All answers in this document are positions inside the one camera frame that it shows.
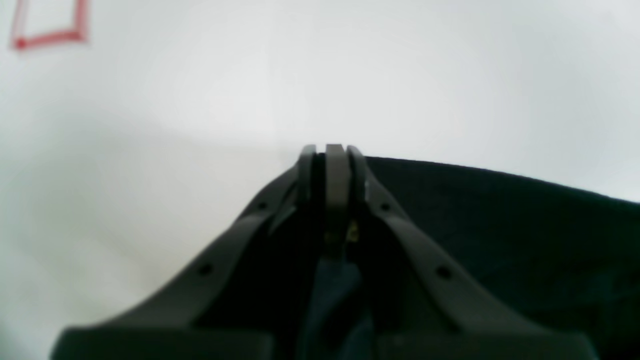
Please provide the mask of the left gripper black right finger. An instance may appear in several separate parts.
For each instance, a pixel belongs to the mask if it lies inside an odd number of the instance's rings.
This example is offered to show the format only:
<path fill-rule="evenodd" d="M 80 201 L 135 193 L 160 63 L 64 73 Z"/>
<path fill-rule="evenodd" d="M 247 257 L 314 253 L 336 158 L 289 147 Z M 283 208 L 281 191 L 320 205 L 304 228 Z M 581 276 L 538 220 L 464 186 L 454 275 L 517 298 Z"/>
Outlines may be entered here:
<path fill-rule="evenodd" d="M 551 330 L 491 295 L 411 221 L 355 146 L 324 153 L 324 241 L 365 285 L 375 360 L 596 360 L 585 335 Z"/>

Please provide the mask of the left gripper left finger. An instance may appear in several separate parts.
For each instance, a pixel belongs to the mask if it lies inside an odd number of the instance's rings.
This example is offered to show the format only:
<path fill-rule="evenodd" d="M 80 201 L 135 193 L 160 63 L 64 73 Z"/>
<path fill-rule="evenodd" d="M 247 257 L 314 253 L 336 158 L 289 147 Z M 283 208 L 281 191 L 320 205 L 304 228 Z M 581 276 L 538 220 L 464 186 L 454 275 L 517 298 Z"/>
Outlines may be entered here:
<path fill-rule="evenodd" d="M 160 290 L 62 332 L 53 360 L 295 360 L 322 246 L 317 170 L 297 162 Z"/>

